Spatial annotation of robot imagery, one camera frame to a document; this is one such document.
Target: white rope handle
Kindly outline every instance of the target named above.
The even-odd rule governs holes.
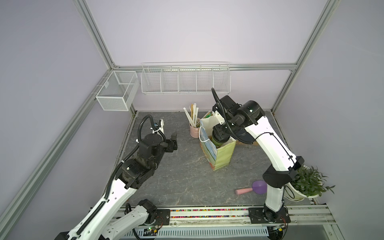
[[[203,141],[203,140],[201,140],[201,138],[200,138],[200,129],[201,129],[201,128],[202,128],[202,126],[199,127],[199,139],[200,139],[200,142],[206,142],[206,141],[208,141],[209,139]]]

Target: potted plant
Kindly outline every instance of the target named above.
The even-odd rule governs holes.
[[[304,198],[319,197],[328,190],[333,192],[334,186],[324,186],[326,177],[317,168],[302,166],[295,179],[284,186],[284,196],[292,201],[302,201]]]

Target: wire basket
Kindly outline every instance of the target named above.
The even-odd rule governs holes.
[[[112,71],[96,99],[105,111],[129,111],[139,84],[135,71]]]
[[[231,92],[228,65],[146,67],[141,74],[144,94],[204,94],[215,88],[218,93]]]

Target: white flower pot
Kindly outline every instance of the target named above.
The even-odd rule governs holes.
[[[291,201],[299,202],[299,201],[304,200],[305,198],[315,198],[315,197],[319,196],[319,194],[314,195],[314,196],[306,196],[306,195],[302,194],[301,192],[299,192],[298,190],[296,190],[290,182],[287,183],[285,186],[286,187],[285,187],[285,191],[284,191],[284,197],[286,197],[287,199],[289,199]]]

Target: green plant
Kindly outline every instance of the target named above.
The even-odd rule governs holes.
[[[330,190],[333,192],[332,187],[324,186],[325,181],[327,181],[325,178],[327,176],[324,176],[321,172],[318,171],[317,167],[314,169],[313,166],[311,167],[301,167],[297,171],[297,175],[295,179],[291,182],[292,186],[302,194],[308,196],[314,196],[321,194],[323,192],[326,192]]]

